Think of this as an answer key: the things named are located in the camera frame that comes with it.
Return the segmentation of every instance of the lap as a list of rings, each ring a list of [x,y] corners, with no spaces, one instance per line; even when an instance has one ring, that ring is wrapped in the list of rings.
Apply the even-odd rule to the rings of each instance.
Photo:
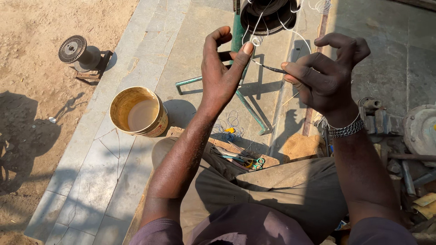
[[[170,137],[156,144],[152,153],[155,168],[176,140]],[[244,202],[262,204],[294,218],[315,244],[321,243],[347,214],[333,158],[243,173],[230,162],[205,153],[181,205],[184,241],[215,210]]]

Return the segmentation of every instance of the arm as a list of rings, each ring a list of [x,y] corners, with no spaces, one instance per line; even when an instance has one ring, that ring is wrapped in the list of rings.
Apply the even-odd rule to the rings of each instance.
[[[338,48],[337,60],[314,53],[296,63],[284,62],[282,68],[289,73],[284,79],[297,88],[302,102],[323,114],[331,126],[346,127],[359,113],[351,97],[351,71],[371,51],[363,38],[338,33],[317,38],[315,45]],[[333,144],[351,224],[368,217],[401,223],[393,185],[365,129],[335,138]]]
[[[173,148],[165,156],[150,181],[140,227],[158,218],[180,223],[180,205],[194,178],[212,127],[236,92],[253,45],[245,44],[238,53],[217,52],[232,39],[230,27],[221,27],[206,37],[203,48],[203,98],[197,113]],[[234,60],[230,69],[223,61]]]

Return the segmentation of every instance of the man's right hand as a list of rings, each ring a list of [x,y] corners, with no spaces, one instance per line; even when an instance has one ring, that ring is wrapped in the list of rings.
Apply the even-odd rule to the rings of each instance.
[[[351,71],[371,51],[365,39],[329,33],[315,39],[315,45],[337,48],[337,59],[320,52],[299,58],[295,63],[283,62],[289,75],[283,78],[300,92],[300,100],[323,114],[330,125],[341,128],[353,122],[358,114],[351,97]]]

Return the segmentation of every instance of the bracelet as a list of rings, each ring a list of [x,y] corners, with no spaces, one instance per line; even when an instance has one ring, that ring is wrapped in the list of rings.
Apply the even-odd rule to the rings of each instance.
[[[340,138],[355,134],[363,128],[363,124],[364,123],[363,120],[360,118],[360,114],[357,115],[356,119],[354,119],[354,121],[350,125],[340,129],[330,126],[330,124],[328,124],[327,122],[330,138]]]

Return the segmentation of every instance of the purple shirt sleeve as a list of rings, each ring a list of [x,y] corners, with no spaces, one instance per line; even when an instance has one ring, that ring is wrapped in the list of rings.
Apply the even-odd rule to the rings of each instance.
[[[183,245],[182,228],[168,218],[159,218],[147,223],[130,240],[129,245]]]
[[[364,218],[351,229],[349,245],[416,245],[416,240],[400,224],[380,217]]]

